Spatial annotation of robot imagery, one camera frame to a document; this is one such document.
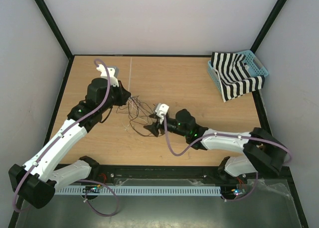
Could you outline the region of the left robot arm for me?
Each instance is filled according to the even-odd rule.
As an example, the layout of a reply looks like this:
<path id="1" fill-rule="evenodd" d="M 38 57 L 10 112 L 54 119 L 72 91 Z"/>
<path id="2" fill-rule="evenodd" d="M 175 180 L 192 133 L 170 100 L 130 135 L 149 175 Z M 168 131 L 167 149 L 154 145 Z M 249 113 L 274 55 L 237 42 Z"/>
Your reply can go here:
<path id="1" fill-rule="evenodd" d="M 96 181 L 100 175 L 99 163 L 91 157 L 82 156 L 61 169 L 56 169 L 56 166 L 96 124 L 104 122 L 102 117 L 106 110 L 125 105 L 130 96 L 121 82 L 114 86 L 107 79 L 93 79 L 85 99 L 72 108 L 56 135 L 29 161 L 9 169 L 14 196 L 22 197 L 40 209 L 60 189 L 82 179 Z"/>

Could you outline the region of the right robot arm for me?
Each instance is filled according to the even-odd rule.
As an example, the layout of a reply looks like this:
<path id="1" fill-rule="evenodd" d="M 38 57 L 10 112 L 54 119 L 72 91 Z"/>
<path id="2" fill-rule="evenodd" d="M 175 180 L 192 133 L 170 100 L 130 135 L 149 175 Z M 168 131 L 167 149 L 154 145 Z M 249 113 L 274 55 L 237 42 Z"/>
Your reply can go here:
<path id="1" fill-rule="evenodd" d="M 185 137 L 188 146 L 196 150 L 238 153 L 235 157 L 225 157 L 218 167 L 218 177 L 224 183 L 249 173 L 278 176 L 283 164 L 291 158 L 283 144 L 259 127 L 251 132 L 220 132 L 197 124 L 186 109 L 178 111 L 174 118 L 161 110 L 150 117 L 156 121 L 144 128 L 155 137 L 171 132 Z"/>

